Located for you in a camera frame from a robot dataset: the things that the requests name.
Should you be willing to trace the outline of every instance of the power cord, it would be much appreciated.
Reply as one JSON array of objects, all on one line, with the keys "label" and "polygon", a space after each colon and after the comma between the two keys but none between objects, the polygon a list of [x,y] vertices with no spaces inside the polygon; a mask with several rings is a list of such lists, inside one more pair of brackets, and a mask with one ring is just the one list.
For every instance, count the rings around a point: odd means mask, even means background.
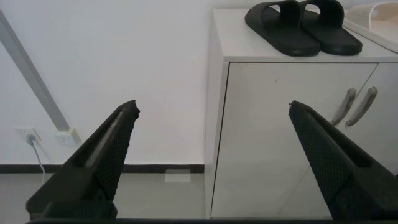
[{"label": "power cord", "polygon": [[39,157],[39,155],[38,155],[38,153],[37,153],[37,149],[36,149],[36,147],[35,147],[34,141],[36,141],[36,137],[35,137],[33,134],[28,134],[28,135],[26,136],[26,143],[29,144],[30,146],[32,146],[33,149],[35,150],[37,160],[39,161],[40,168],[42,169],[42,172],[43,172],[43,176],[42,176],[42,185],[43,185],[43,184],[44,184],[45,170],[44,170],[44,167],[43,167],[43,165],[42,165],[42,162],[40,161],[40,157]]}]

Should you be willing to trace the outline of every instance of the gray tile floor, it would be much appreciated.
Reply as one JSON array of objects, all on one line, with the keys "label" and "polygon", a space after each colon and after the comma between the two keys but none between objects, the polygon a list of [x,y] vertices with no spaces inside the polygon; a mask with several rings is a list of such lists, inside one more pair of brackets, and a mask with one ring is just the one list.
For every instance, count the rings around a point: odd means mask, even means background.
[{"label": "gray tile floor", "polygon": [[[186,176],[169,180],[165,174],[122,174],[114,200],[118,218],[204,218],[203,174],[190,174],[189,182]],[[41,174],[0,174],[0,223],[29,221],[25,203],[40,182]]]}]

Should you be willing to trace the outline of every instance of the electrical outlet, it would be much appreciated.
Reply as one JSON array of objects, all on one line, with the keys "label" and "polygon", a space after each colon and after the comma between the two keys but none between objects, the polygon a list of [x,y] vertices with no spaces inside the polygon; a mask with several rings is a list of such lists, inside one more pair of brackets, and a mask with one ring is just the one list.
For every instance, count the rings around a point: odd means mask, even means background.
[{"label": "electrical outlet", "polygon": [[69,131],[57,131],[54,137],[61,146],[73,147],[79,146],[81,143],[75,128],[70,128]]},{"label": "electrical outlet", "polygon": [[40,136],[37,134],[35,129],[32,127],[18,126],[18,127],[15,127],[15,130],[17,131],[19,137],[21,137],[21,139],[24,141],[26,141],[26,136],[28,134],[34,135],[36,137],[36,141],[41,140]]}]

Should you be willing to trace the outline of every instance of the cabinet top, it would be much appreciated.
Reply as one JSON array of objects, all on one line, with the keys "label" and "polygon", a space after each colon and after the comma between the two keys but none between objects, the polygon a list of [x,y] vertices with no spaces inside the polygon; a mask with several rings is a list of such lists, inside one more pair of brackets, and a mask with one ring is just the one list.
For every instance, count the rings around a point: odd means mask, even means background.
[{"label": "cabinet top", "polygon": [[280,53],[251,30],[244,21],[248,9],[214,9],[214,23],[226,62],[315,62],[376,63],[398,62],[398,54],[350,30],[363,44],[356,56],[338,56],[319,52],[313,57],[291,57]]}]

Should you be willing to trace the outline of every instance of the silver handle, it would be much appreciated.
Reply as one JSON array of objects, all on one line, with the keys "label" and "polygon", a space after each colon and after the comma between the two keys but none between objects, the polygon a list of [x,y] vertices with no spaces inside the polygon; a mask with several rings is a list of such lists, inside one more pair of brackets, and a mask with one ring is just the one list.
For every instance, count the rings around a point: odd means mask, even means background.
[{"label": "silver handle", "polygon": [[350,88],[349,90],[347,90],[346,98],[341,103],[335,118],[330,121],[331,125],[336,126],[347,115],[349,109],[354,103],[355,96],[356,90],[354,88]]},{"label": "silver handle", "polygon": [[361,105],[358,107],[358,110],[356,110],[355,114],[353,115],[353,119],[347,120],[346,122],[347,126],[352,126],[356,124],[365,115],[365,113],[371,107],[378,92],[379,90],[377,90],[377,88],[374,86],[368,89],[366,97],[364,101],[361,103]]}]

